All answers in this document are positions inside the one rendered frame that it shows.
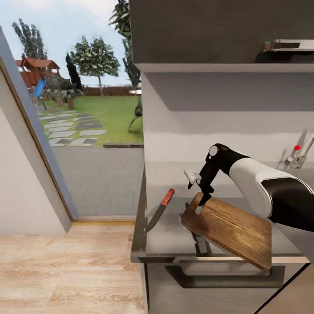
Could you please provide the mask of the cutting board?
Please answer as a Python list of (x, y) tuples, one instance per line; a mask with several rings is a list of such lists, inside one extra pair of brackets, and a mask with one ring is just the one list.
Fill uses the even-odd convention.
[(272, 266), (271, 223), (235, 206), (210, 198), (199, 215), (194, 210), (203, 192), (198, 192), (182, 215), (182, 222), (212, 241), (268, 272)]

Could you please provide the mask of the parer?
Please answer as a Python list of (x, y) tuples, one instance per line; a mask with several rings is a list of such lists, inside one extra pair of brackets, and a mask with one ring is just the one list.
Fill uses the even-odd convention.
[(175, 189), (173, 189), (173, 188), (171, 188), (168, 191), (168, 193), (166, 194), (165, 198), (163, 199), (161, 205), (159, 206), (158, 210), (156, 211), (156, 213), (154, 214), (152, 220), (150, 221), (149, 225), (147, 226), (146, 230), (150, 229), (157, 222), (157, 220), (160, 217), (161, 213), (163, 212), (165, 207), (167, 207), (167, 203), (171, 199), (171, 197), (173, 195), (173, 192), (175, 192)]

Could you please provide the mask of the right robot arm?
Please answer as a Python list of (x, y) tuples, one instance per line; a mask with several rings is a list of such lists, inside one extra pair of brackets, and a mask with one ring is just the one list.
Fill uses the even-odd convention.
[(188, 189), (195, 182), (203, 192), (198, 204), (205, 204), (215, 190), (210, 186), (221, 170), (238, 187), (251, 209), (270, 219), (314, 265), (314, 193), (293, 175), (273, 169), (235, 148), (217, 143), (209, 149), (199, 174), (184, 169)]

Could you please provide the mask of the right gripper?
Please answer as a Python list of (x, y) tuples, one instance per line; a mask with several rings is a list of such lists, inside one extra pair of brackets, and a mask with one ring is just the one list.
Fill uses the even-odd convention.
[[(212, 183), (213, 179), (216, 177), (216, 174), (209, 173), (203, 167), (201, 172), (199, 173), (199, 175), (202, 178), (201, 178), (200, 184), (198, 184), (198, 186), (201, 188), (201, 190), (204, 194), (200, 203), (198, 204), (199, 206), (201, 206), (201, 205), (205, 204), (210, 198), (212, 198), (210, 193), (213, 193), (215, 190), (210, 186), (210, 184)], [(193, 184), (191, 184), (191, 182), (189, 182), (188, 189), (190, 189), (192, 187), (192, 185)]]

